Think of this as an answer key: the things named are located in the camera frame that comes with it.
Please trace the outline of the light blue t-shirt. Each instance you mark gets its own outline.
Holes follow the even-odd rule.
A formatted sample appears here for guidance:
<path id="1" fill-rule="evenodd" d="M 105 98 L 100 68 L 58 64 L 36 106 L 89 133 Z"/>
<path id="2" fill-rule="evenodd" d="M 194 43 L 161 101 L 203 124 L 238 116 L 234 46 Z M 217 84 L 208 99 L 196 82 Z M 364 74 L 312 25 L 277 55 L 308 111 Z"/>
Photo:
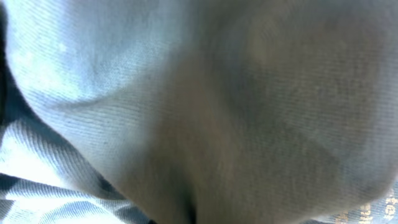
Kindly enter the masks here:
<path id="1" fill-rule="evenodd" d="M 396 223 L 396 1 L 2 1 L 2 223 Z"/>

